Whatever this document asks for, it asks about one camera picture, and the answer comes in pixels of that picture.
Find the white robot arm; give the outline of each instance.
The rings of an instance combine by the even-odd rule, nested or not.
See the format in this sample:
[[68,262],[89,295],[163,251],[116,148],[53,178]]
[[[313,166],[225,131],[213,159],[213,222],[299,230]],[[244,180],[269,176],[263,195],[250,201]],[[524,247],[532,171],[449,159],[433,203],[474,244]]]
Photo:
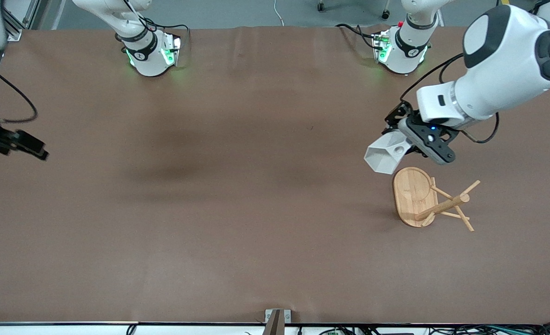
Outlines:
[[428,42],[438,26],[438,9],[454,0],[402,0],[407,17],[400,26],[381,32],[374,44],[377,61],[397,74],[408,74],[424,60]]
[[449,143],[459,132],[550,89],[550,22],[545,19],[497,6],[470,25],[463,46],[464,76],[420,88],[419,110],[402,101],[387,116],[383,136],[366,151],[373,170],[392,174],[411,152],[440,165],[451,163],[456,154]]
[[151,27],[138,11],[152,0],[73,0],[76,6],[102,19],[126,46],[130,64],[143,76],[158,76],[175,66],[180,39]]

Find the brown table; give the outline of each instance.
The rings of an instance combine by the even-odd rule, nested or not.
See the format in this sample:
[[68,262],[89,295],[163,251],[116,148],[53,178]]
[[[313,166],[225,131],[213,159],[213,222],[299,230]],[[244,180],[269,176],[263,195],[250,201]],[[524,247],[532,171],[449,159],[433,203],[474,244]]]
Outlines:
[[[550,91],[452,165],[402,163],[452,194],[481,180],[474,233],[402,224],[363,160],[463,32],[406,77],[338,28],[195,30],[182,68],[144,78],[113,32],[25,31],[0,71],[50,157],[0,155],[0,322],[550,322]],[[28,112],[0,81],[0,114]]]

